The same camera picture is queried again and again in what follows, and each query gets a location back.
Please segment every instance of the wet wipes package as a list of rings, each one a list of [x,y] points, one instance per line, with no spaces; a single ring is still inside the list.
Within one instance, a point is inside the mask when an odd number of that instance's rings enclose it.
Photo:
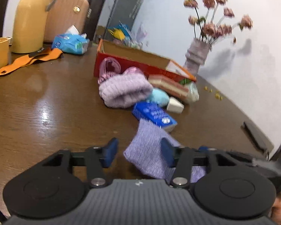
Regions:
[[[87,51],[89,41],[81,35],[62,34],[55,36],[52,49],[59,48],[63,52],[82,55]]]
[[[132,114],[138,120],[149,120],[167,132],[171,132],[177,125],[177,122],[156,103],[138,102],[134,105]]]

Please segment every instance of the blue box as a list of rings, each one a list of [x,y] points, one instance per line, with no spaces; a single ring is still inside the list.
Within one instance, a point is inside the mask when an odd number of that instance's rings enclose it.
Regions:
[[[132,114],[138,120],[149,120],[167,132],[171,132],[177,125],[177,122],[156,103],[138,102],[134,105]]]

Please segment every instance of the white logo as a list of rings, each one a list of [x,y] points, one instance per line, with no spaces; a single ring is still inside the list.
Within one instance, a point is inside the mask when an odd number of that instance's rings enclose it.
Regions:
[[[142,181],[138,181],[138,182],[135,183],[135,185],[141,186],[141,185],[143,185],[143,182]]]
[[[169,124],[171,122],[171,119],[169,119],[168,117],[165,117],[165,118],[162,118],[161,121],[164,123],[164,124]]]

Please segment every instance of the gray refrigerator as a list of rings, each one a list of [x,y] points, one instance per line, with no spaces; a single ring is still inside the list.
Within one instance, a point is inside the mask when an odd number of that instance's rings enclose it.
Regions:
[[[112,29],[121,22],[126,24],[131,30],[142,3],[143,0],[114,0],[106,27]],[[113,39],[112,35],[108,32],[106,32],[104,38],[108,40]]]

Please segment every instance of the purple knitted cloth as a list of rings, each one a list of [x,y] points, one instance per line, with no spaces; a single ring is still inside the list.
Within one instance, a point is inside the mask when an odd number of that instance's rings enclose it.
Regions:
[[[140,73],[115,75],[99,86],[105,105],[113,108],[130,107],[145,100],[152,91],[153,86]]]
[[[169,181],[175,168],[169,168],[162,157],[160,147],[162,138],[167,138],[173,146],[180,146],[180,143],[163,129],[152,122],[141,119],[138,132],[124,151],[124,156],[129,162],[134,164],[142,174]],[[191,182],[197,182],[205,173],[204,167],[193,166]]]

